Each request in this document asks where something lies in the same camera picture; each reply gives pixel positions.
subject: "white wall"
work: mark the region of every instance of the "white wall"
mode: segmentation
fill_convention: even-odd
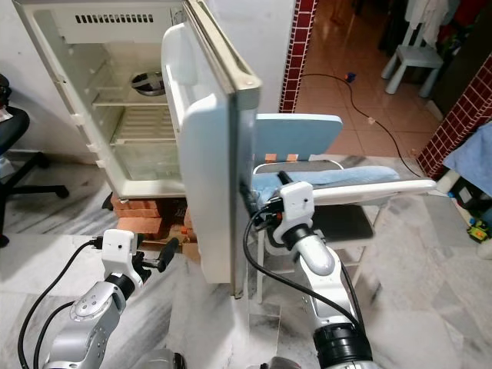
[[[10,104],[26,110],[31,119],[14,148],[90,157],[12,0],[0,0],[0,73],[13,90]]]
[[[261,79],[260,113],[277,113],[295,0],[208,0],[218,24]]]

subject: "white cloth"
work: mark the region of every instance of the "white cloth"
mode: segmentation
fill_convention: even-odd
[[[13,115],[10,114],[7,109],[4,108],[0,108],[0,121],[7,121],[9,120],[10,118],[12,118]]]
[[[413,30],[423,23],[423,39],[435,48],[440,25],[443,24],[449,10],[449,0],[410,0],[405,19],[410,22]]]

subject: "refrigerator door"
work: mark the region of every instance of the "refrigerator door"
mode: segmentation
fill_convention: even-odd
[[[202,0],[184,2],[186,21],[165,32],[162,74],[201,267],[210,283],[242,293],[248,216],[239,181],[251,183],[260,81]]]

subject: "refrigerator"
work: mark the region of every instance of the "refrigerator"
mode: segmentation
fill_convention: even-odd
[[[207,4],[14,3],[113,192],[186,197],[205,279],[240,297],[248,216],[238,188],[251,183],[261,81]],[[156,71],[165,95],[131,87]]]

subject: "blue fabric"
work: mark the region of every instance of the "blue fabric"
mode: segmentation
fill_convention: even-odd
[[[306,181],[313,186],[340,187],[374,182],[397,181],[400,176],[388,167],[367,166],[334,171],[293,171],[288,173],[293,181]],[[253,189],[260,204],[264,204],[282,186],[276,173],[260,173],[253,176]]]
[[[482,125],[459,148],[444,159],[444,165],[492,196],[492,122]]]

